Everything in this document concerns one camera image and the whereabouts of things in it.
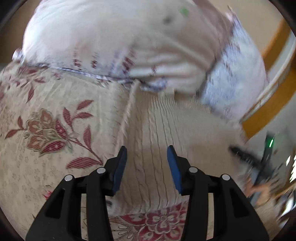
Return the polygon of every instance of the fabric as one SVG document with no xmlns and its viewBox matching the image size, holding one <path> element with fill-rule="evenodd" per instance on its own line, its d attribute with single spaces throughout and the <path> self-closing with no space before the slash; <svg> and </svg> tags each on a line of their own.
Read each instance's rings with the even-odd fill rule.
<svg viewBox="0 0 296 241">
<path fill-rule="evenodd" d="M 240 131 L 192 98 L 177 100 L 116 82 L 11 63 L 0 75 L 0 206 L 25 236 L 33 217 L 67 174 L 88 175 L 117 155 L 128 161 L 109 215 L 149 213 L 187 200 L 173 184 L 166 149 L 205 173 L 234 179 L 229 145 Z"/>
<path fill-rule="evenodd" d="M 197 96 L 217 115 L 239 122 L 268 85 L 261 54 L 234 13 L 232 37 Z"/>
<path fill-rule="evenodd" d="M 231 29 L 207 0 L 44 0 L 26 28 L 22 54 L 34 66 L 195 93 Z"/>
</svg>

